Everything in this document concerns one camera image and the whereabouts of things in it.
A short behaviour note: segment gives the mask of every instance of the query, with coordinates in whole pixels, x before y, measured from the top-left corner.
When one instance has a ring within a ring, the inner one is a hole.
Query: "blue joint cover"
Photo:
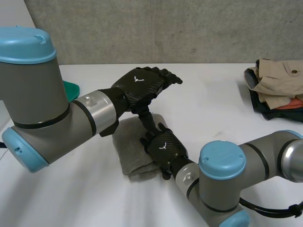
[[[39,64],[56,57],[50,35],[31,27],[0,27],[0,62]]]
[[[201,171],[214,180],[229,180],[242,173],[246,157],[242,149],[228,141],[212,141],[200,152]]]
[[[290,133],[296,135],[297,137],[299,137],[300,139],[303,139],[303,136],[296,131],[292,131],[292,130],[283,130],[283,131],[290,132]]]
[[[31,173],[35,173],[42,168],[49,166],[47,161],[12,128],[8,128],[4,131],[2,139],[20,164],[27,168]]]
[[[250,217],[248,213],[244,210],[241,210],[227,218],[219,225],[219,227],[248,227],[249,224]]]

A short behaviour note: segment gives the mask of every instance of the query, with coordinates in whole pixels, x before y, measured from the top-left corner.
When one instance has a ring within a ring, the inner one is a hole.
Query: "button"
[[[84,99],[87,104],[91,103],[91,101],[92,101],[90,96],[85,96]]]

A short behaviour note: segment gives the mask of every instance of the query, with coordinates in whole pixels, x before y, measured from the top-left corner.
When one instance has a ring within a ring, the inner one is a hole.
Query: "folded clothes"
[[[303,107],[303,101],[297,98],[293,98],[288,105],[280,106],[277,110],[291,110]]]
[[[246,73],[246,83],[270,109],[288,105],[295,97],[303,100],[303,61],[260,59],[251,70],[256,80],[251,78],[252,73]]]
[[[247,69],[244,73],[255,75],[252,69]],[[258,93],[256,91],[249,91],[254,111],[257,113],[261,113],[266,120],[271,120],[273,118],[287,118],[303,122],[303,107],[296,109],[271,110],[266,103],[260,102]]]

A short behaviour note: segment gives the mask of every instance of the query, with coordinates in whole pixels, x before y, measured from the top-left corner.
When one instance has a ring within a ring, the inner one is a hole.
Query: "tan fabric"
[[[303,61],[259,60],[259,70],[254,67],[258,84],[245,77],[250,90],[259,94],[260,102],[270,109],[288,105],[292,98],[303,100]]]

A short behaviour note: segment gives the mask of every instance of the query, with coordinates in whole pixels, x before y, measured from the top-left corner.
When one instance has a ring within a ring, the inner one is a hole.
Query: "white table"
[[[62,77],[76,83],[81,95],[110,87],[134,67],[143,65],[67,65]],[[243,71],[253,64],[157,64],[180,76],[153,100],[150,109],[198,161],[212,140],[241,144],[302,124],[266,121],[252,110]],[[303,199],[303,183],[275,177],[248,188],[243,198],[257,205],[286,209]],[[248,210],[252,227],[301,227],[303,218],[271,219]],[[197,227],[206,223],[179,191],[173,179],[130,182],[122,175],[112,138],[98,135],[36,174],[27,172],[7,152],[0,161],[1,227]]]

